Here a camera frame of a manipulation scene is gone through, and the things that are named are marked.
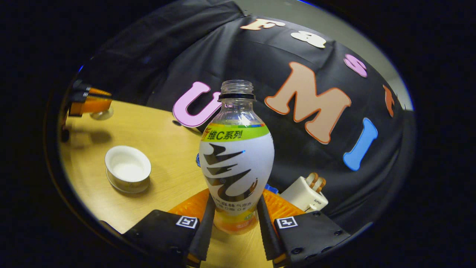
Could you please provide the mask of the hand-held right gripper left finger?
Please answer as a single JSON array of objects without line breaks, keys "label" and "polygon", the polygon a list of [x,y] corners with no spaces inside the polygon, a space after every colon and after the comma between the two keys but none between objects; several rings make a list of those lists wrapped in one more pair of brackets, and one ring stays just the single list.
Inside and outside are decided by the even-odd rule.
[{"label": "hand-held right gripper left finger", "polygon": [[162,268],[199,268],[207,259],[214,200],[204,189],[168,212],[152,210],[123,238]]}]

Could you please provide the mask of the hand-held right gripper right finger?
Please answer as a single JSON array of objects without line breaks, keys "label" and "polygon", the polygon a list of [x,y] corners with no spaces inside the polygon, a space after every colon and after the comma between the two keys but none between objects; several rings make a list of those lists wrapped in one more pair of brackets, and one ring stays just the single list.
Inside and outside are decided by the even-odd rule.
[{"label": "hand-held right gripper right finger", "polygon": [[266,258],[275,268],[307,268],[350,238],[323,212],[305,213],[269,190],[257,203]]}]

